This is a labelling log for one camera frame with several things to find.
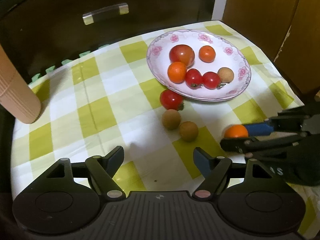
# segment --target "drawer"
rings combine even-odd
[[[197,22],[202,10],[201,20],[210,20],[213,1],[25,0],[0,20],[0,43],[18,70],[33,76],[104,44]],[[83,14],[119,3],[128,4],[128,14],[84,24]]]

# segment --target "tablecloth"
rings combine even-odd
[[[165,87],[146,62],[147,47],[154,38],[181,28],[222,36],[241,50],[252,71],[246,91],[232,100],[185,100],[182,121],[193,121],[199,127],[199,136],[191,143],[161,125],[165,109],[159,96]],[[219,21],[159,30],[108,45],[63,65],[30,87],[40,98],[43,111],[33,124],[15,123],[13,197],[58,159],[83,162],[93,155],[104,156],[117,145],[124,147],[125,160],[114,180],[127,194],[131,190],[192,191],[203,180],[193,164],[195,147],[212,156],[243,162],[243,156],[229,156],[220,149],[226,126],[261,122],[284,108],[302,104],[264,53]],[[87,180],[75,181],[88,186]],[[307,204],[300,233],[313,237],[320,228],[319,199],[314,188],[293,187]]]

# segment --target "orange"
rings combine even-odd
[[[176,84],[185,80],[187,67],[182,62],[173,62],[168,68],[169,79]]]
[[[248,130],[241,124],[235,124],[229,127],[224,133],[225,138],[248,137]]]
[[[206,63],[214,61],[216,58],[216,52],[213,47],[206,45],[200,48],[199,58]]]

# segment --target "screw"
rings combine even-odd
[[[207,190],[204,190],[204,189],[201,189],[201,190],[197,190],[195,192],[195,195],[199,198],[208,198],[211,196],[211,193],[210,191],[207,191]]]
[[[107,196],[111,198],[119,198],[122,196],[122,192],[120,190],[110,190],[108,191]]]

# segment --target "plate rim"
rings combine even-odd
[[[242,89],[242,90],[241,90],[238,94],[236,94],[236,95],[230,95],[229,97],[224,97],[223,99],[208,99],[208,98],[191,97],[190,95],[187,95],[187,94],[185,94],[185,93],[177,90],[176,88],[173,88],[173,87],[171,87],[171,86],[168,86],[168,85],[164,84],[164,82],[163,82],[162,80],[159,80],[159,79],[156,77],[153,69],[150,67],[150,65],[151,65],[151,60],[150,60],[150,57],[148,56],[148,55],[151,54],[151,51],[150,51],[150,50],[151,50],[151,47],[152,47],[157,41],[159,41],[161,38],[166,37],[166,36],[168,36],[168,35],[171,34],[171,33],[174,33],[174,32],[188,32],[188,31],[189,31],[189,32],[197,32],[197,33],[207,33],[207,34],[209,34],[209,35],[214,36],[215,38],[218,38],[218,39],[220,39],[220,40],[223,40],[225,43],[227,43],[227,44],[229,44],[229,45],[231,45],[231,46],[233,46],[234,48],[237,49],[238,54],[241,56],[241,58],[243,58],[244,63],[245,63],[245,66],[246,66],[246,67],[248,68],[248,70],[249,70],[249,81],[247,82],[247,84],[246,84],[246,86],[245,86],[244,89]],[[180,95],[182,95],[182,96],[184,96],[184,97],[186,97],[186,98],[191,98],[191,99],[195,99],[195,100],[199,100],[199,101],[205,101],[205,102],[227,101],[227,100],[233,99],[233,98],[241,95],[241,94],[247,89],[248,85],[250,84],[251,76],[252,76],[250,64],[248,63],[248,60],[245,58],[245,56],[242,54],[242,52],[241,52],[234,44],[232,44],[231,42],[227,41],[225,38],[223,38],[223,37],[221,37],[221,36],[219,36],[219,35],[216,35],[216,34],[214,34],[214,33],[211,33],[211,32],[209,32],[209,31],[207,32],[207,31],[201,31],[201,30],[195,30],[195,29],[178,29],[178,30],[172,30],[172,31],[168,31],[168,32],[166,32],[166,33],[163,33],[163,34],[157,36],[156,38],[154,38],[153,41],[149,44],[148,49],[147,49],[147,53],[146,53],[146,60],[147,60],[148,67],[149,67],[152,75],[153,75],[153,76],[156,78],[156,80],[157,80],[158,82],[160,82],[162,85],[164,85],[164,86],[167,87],[168,89],[170,89],[170,90],[172,90],[172,91],[174,91],[174,92],[176,92],[176,93],[178,93],[178,94],[180,94]]]

